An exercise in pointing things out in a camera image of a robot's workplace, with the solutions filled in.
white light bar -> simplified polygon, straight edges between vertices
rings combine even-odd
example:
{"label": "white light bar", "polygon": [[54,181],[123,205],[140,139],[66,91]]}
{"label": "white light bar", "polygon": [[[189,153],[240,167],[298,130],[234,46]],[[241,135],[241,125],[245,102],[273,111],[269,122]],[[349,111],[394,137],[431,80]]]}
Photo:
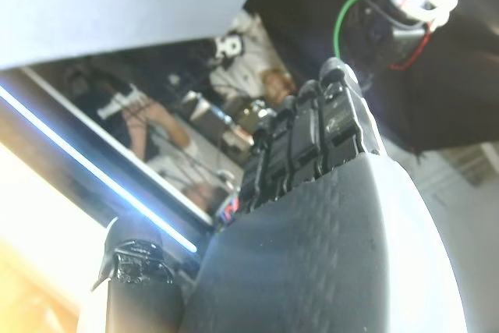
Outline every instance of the white light bar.
{"label": "white light bar", "polygon": [[188,239],[177,232],[173,227],[167,224],[162,218],[157,216],[153,211],[145,206],[140,200],[135,198],[127,189],[119,185],[114,179],[101,171],[94,163],[85,158],[77,149],[63,140],[54,130],[49,128],[47,124],[41,121],[33,112],[26,108],[21,102],[13,97],[4,87],[0,86],[0,97],[9,103],[18,113],[26,120],[36,126],[45,136],[63,149],[69,156],[78,161],[88,172],[95,175],[110,189],[115,191],[119,196],[129,202],[141,214],[149,218],[155,225],[167,232],[174,240],[185,247],[191,253],[197,251],[196,246]]}

green wire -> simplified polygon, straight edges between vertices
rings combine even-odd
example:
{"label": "green wire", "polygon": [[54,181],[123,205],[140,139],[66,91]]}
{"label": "green wire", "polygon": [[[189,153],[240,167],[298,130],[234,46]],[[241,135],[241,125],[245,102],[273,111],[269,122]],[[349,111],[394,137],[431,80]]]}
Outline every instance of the green wire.
{"label": "green wire", "polygon": [[334,24],[334,32],[333,32],[333,50],[334,54],[337,58],[341,58],[340,56],[340,29],[342,28],[343,19],[346,16],[346,13],[349,11],[350,7],[357,2],[358,0],[347,0],[345,4],[340,9],[340,13],[338,14],[338,18],[336,19],[336,23]]}

glowing line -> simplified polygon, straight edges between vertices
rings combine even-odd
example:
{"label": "glowing line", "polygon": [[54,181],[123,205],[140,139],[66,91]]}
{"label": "glowing line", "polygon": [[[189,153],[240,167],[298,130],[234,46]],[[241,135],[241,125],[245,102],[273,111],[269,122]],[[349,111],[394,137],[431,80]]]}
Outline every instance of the glowing line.
{"label": "glowing line", "polygon": [[63,140],[54,130],[49,128],[47,124],[42,122],[33,112],[26,108],[20,101],[15,99],[4,87],[0,86],[0,97],[10,104],[18,113],[20,113],[26,120],[36,126],[45,136],[57,144],[73,159],[78,161],[88,172],[95,175],[105,185],[114,190],[119,196],[128,201],[134,206],[141,214],[149,218],[159,228],[167,232],[174,240],[184,246],[191,253],[197,251],[196,246],[186,239],[182,234],[177,232],[173,227],[167,224],[163,219],[157,216],[153,211],[147,208],[140,200],[135,198],[128,190],[119,185],[114,179],[101,171],[94,163],[85,158],[77,149]]}

black backdrop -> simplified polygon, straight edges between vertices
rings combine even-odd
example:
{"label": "black backdrop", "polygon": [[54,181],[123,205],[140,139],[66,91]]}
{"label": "black backdrop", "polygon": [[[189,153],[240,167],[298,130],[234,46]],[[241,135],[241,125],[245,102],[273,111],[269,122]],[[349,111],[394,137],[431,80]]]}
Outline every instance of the black backdrop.
{"label": "black backdrop", "polygon": [[[345,0],[248,0],[298,80],[332,56]],[[378,74],[366,92],[382,133],[420,152],[499,140],[499,0],[459,0],[406,71]]]}

textured gray surface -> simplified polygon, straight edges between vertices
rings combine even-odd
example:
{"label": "textured gray surface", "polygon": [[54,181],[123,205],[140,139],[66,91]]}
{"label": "textured gray surface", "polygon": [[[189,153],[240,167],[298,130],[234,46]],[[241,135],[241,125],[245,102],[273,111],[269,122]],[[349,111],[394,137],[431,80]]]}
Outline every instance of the textured gray surface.
{"label": "textured gray surface", "polygon": [[440,236],[403,169],[361,154],[211,244],[182,333],[466,332]]}
{"label": "textured gray surface", "polygon": [[245,0],[2,0],[0,69],[226,31]]}

